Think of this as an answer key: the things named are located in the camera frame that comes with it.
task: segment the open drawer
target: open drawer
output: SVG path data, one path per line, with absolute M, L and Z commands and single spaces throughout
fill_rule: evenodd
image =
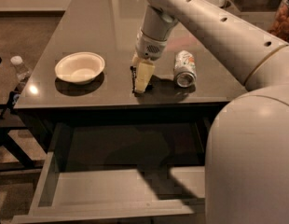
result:
M 59 123 L 29 214 L 13 223 L 203 212 L 203 153 L 195 123 Z

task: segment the bowl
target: bowl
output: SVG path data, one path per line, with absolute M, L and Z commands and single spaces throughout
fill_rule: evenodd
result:
M 105 67 L 104 59 L 91 52 L 78 52 L 62 58 L 55 66 L 57 78 L 85 85 L 96 78 Z

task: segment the gray countertop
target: gray countertop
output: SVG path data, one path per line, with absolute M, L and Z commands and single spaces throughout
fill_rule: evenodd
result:
M 145 0 L 73 0 L 50 39 L 16 104 L 18 109 L 127 107 L 228 102 L 245 88 L 182 24 L 174 28 L 163 56 L 156 61 L 154 89 L 132 93 L 131 59 Z M 196 87 L 174 87 L 174 56 L 182 49 L 196 59 Z M 103 72 L 90 84 L 77 86 L 56 78 L 54 67 L 75 52 L 98 53 Z

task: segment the table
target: table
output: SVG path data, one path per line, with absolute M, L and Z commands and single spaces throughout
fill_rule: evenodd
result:
M 145 0 L 73 0 L 15 108 L 48 153 L 30 213 L 15 223 L 189 215 L 204 210 L 200 123 L 246 90 L 180 24 L 156 62 L 154 89 L 132 93 Z M 196 59 L 195 88 L 174 87 L 176 52 Z M 56 78 L 64 56 L 106 62 L 89 85 Z

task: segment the aluminum can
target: aluminum can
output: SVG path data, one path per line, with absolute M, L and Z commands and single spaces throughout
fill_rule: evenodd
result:
M 173 68 L 174 83 L 182 88 L 187 88 L 195 84 L 197 79 L 194 56 L 182 50 L 175 56 Z

